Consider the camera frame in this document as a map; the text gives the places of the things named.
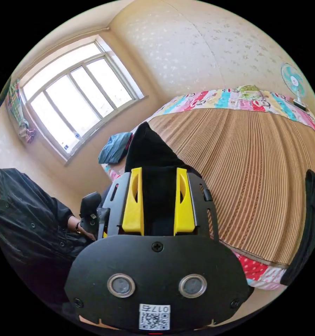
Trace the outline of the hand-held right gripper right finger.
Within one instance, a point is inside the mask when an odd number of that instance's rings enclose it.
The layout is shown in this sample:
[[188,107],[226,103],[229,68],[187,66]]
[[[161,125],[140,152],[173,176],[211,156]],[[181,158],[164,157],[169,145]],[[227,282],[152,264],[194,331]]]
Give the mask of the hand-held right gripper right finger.
[[174,210],[174,235],[193,233],[195,220],[187,170],[176,170],[176,201]]

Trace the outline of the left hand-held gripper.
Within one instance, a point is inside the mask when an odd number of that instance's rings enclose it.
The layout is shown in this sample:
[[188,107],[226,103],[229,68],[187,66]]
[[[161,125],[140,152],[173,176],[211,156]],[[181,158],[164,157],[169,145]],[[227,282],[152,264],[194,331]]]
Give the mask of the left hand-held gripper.
[[85,196],[81,201],[81,227],[95,238],[107,237],[110,209],[103,207],[103,199],[98,192]]

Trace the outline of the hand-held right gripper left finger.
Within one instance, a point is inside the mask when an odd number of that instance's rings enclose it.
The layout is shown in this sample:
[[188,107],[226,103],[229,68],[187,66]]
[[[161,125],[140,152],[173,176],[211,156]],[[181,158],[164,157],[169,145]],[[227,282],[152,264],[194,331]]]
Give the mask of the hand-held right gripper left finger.
[[144,235],[142,168],[131,170],[122,229],[125,233]]

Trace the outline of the person's left hand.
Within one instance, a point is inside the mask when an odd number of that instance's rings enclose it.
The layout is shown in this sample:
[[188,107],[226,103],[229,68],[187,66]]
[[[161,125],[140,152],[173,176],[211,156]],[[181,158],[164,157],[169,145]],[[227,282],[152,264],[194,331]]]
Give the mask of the person's left hand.
[[84,236],[86,236],[87,238],[89,238],[90,240],[92,240],[92,241],[96,241],[95,236],[94,236],[92,233],[89,233],[89,232],[87,232],[86,230],[84,230],[82,227],[79,228],[79,232],[80,232],[82,235],[84,235]]

